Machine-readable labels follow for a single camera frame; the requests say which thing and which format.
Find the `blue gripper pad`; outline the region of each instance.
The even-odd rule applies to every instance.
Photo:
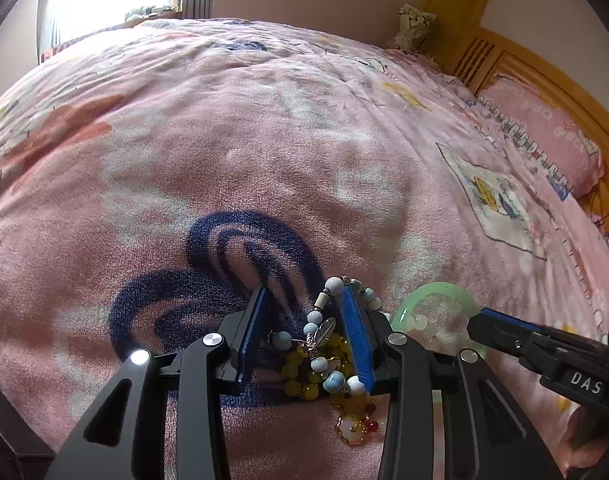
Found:
[[[480,311],[480,314],[484,314],[485,316],[493,317],[498,321],[504,321],[505,323],[511,323],[513,325],[519,326],[520,328],[524,328],[525,330],[529,330],[530,332],[540,332],[540,327],[538,325],[534,325],[532,323],[528,323],[517,317],[509,316],[507,314],[503,314],[502,312],[498,312],[497,310],[492,310],[491,308],[483,308]]]
[[[257,287],[245,310],[224,316],[218,332],[230,348],[230,358],[216,370],[225,395],[240,395],[253,375],[260,340],[266,333],[268,293]]]
[[[342,320],[345,333],[351,346],[353,364],[356,367],[358,378],[364,384],[366,390],[371,393],[376,384],[373,352],[358,308],[353,290],[350,286],[345,285],[342,291]]]

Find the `yellow bead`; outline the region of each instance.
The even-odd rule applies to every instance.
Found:
[[[343,408],[345,413],[355,413],[360,418],[365,416],[365,406],[367,405],[367,396],[365,394],[345,396]]]
[[[323,375],[319,374],[318,372],[314,372],[313,370],[311,370],[307,374],[307,381],[309,381],[312,384],[322,383],[323,382]]]
[[[295,379],[298,377],[298,367],[296,365],[290,365],[287,363],[280,370],[280,375],[283,377],[288,377],[290,379]]]
[[[327,359],[327,373],[337,372],[341,369],[342,359],[338,359],[337,357],[329,357]]]
[[[284,383],[283,390],[289,397],[298,397],[302,393],[302,384],[290,380]]]
[[[337,357],[338,359],[344,359],[344,352],[342,350],[340,350],[339,348],[332,348],[329,351],[329,355],[331,357]]]
[[[348,354],[349,352],[351,352],[351,345],[349,344],[349,342],[346,339],[342,340],[341,350],[343,352],[345,352],[345,354]]]
[[[286,362],[289,363],[290,365],[300,366],[302,364],[303,360],[304,360],[304,357],[302,355],[300,355],[298,352],[289,352],[286,355]]]
[[[331,402],[334,407],[340,410],[344,407],[345,401],[345,395],[342,392],[338,392],[337,394],[331,394],[329,396],[329,402]]]
[[[315,384],[305,384],[302,389],[302,398],[304,400],[313,400],[318,397],[318,386]]]
[[[329,337],[329,340],[327,341],[327,346],[330,348],[337,348],[338,346],[340,346],[342,343],[342,337],[339,333],[334,332],[333,334],[331,334],[331,337]]]
[[[343,361],[342,365],[341,365],[341,370],[340,372],[342,373],[342,375],[344,375],[346,378],[349,378],[353,375],[356,375],[356,371],[355,368],[353,367],[353,365],[349,362],[349,361]]]

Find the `wooden headboard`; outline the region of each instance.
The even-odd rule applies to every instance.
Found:
[[[595,192],[578,202],[585,211],[603,217],[609,214],[609,113],[568,75],[530,50],[482,27],[473,27],[459,45],[451,72],[477,96],[496,73],[505,73],[538,89],[546,100],[564,109],[576,125],[602,150],[605,176]],[[609,229],[609,219],[605,221]]]

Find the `green bangle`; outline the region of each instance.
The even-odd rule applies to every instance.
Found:
[[[461,286],[449,282],[427,283],[426,285],[419,286],[409,294],[403,301],[403,304],[398,307],[391,322],[393,330],[405,332],[407,317],[411,316],[416,305],[430,294],[442,294],[443,296],[447,296],[456,301],[462,309],[462,312],[469,318],[475,316],[480,311],[480,307],[475,303],[471,294]],[[485,345],[476,342],[473,342],[472,349],[478,352],[483,358],[487,352],[487,347]],[[440,391],[434,391],[433,400],[434,402],[441,400]]]

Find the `white bead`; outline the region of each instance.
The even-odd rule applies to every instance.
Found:
[[[323,322],[323,313],[319,310],[312,310],[309,314],[307,314],[307,321],[309,323],[316,323],[316,325],[320,326]]]
[[[318,299],[315,300],[313,306],[316,306],[319,309],[323,309],[327,304],[327,300],[329,300],[329,296],[327,296],[324,292],[321,292],[320,294],[318,294]]]
[[[363,298],[365,298],[366,301],[371,301],[376,297],[376,291],[373,288],[366,288],[365,291],[362,293]]]
[[[407,316],[407,320],[405,322],[405,332],[409,333],[411,330],[416,330],[416,318],[413,317],[413,314],[411,314],[411,316]]]
[[[315,334],[316,330],[318,330],[318,325],[316,325],[316,323],[307,323],[302,329],[304,335]]]
[[[365,386],[360,382],[357,375],[347,379],[347,386],[351,391],[351,395],[360,395],[365,392]]]
[[[326,372],[329,362],[324,357],[316,357],[311,359],[311,369],[319,374]]]
[[[291,348],[291,334],[284,331],[276,332],[271,338],[271,342],[278,350],[289,350]]]
[[[341,295],[343,287],[344,287],[344,283],[337,276],[332,276],[325,282],[325,288],[328,288],[331,291],[332,296]]]
[[[330,394],[337,394],[345,385],[345,378],[340,372],[331,372],[325,379],[323,388]]]
[[[425,316],[424,314],[415,314],[415,318],[416,318],[416,328],[418,330],[425,330],[429,323],[427,316]]]
[[[369,301],[369,303],[367,303],[367,305],[369,306],[369,308],[371,310],[380,310],[380,307],[383,306],[383,302],[380,300],[380,298],[375,297],[373,300]]]

